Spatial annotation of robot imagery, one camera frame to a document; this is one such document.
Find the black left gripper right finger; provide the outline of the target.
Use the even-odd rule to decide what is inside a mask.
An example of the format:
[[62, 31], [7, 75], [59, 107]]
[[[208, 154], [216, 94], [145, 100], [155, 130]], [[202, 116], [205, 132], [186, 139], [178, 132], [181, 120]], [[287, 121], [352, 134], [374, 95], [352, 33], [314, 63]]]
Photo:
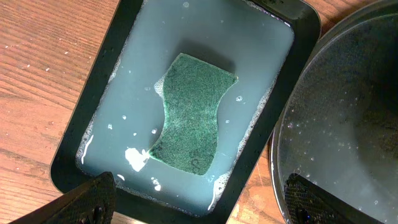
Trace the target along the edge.
[[290, 173], [283, 183], [286, 223], [385, 223], [386, 211], [342, 183], [318, 184]]

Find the green yellow sponge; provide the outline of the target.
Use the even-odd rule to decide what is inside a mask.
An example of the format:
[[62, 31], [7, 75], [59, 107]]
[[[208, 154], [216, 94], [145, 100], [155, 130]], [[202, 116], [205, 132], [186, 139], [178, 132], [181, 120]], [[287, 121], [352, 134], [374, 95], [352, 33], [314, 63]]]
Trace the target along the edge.
[[220, 101], [238, 78], [180, 53], [160, 81], [164, 106], [162, 132], [151, 158], [195, 175], [204, 175], [218, 147]]

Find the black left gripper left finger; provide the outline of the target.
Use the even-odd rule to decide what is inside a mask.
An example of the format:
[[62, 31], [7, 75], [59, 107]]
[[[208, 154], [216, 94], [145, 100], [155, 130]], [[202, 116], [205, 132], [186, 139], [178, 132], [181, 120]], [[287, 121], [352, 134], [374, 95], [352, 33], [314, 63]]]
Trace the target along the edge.
[[11, 224], [109, 224], [115, 208], [114, 178], [111, 172], [103, 172]]

